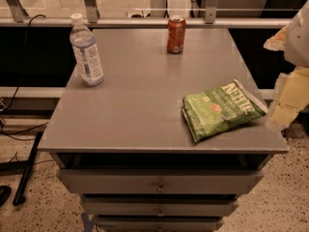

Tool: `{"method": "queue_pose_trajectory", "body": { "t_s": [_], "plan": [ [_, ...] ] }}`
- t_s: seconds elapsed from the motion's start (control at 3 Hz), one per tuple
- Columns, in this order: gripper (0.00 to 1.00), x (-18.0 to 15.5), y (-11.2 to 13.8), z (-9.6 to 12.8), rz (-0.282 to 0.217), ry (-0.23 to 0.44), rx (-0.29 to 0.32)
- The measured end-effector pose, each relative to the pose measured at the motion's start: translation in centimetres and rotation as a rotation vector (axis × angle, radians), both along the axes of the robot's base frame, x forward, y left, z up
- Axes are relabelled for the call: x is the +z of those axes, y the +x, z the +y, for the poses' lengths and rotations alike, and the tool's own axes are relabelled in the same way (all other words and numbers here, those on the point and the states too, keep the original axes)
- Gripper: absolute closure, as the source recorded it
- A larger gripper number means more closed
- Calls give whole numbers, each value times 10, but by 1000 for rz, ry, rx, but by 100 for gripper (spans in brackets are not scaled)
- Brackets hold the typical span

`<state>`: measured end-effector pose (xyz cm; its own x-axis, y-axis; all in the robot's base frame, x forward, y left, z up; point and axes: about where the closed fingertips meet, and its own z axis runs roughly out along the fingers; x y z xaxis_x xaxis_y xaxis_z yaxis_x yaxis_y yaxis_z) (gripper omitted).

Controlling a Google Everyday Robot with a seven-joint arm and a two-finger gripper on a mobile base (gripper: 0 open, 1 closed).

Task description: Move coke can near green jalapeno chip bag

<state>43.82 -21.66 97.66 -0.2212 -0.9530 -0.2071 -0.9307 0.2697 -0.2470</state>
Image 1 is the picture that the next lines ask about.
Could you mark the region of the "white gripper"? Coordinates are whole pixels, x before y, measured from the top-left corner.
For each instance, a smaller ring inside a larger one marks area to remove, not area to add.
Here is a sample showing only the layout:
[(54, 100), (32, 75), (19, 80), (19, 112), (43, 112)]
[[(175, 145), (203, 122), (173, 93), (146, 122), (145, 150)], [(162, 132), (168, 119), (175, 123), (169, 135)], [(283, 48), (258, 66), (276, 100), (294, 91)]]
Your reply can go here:
[(275, 35), (267, 39), (264, 48), (284, 51), (285, 60), (302, 67), (291, 73), (280, 73), (276, 80), (273, 101), (265, 125), (271, 131), (286, 129), (298, 113), (309, 105), (309, 0)]

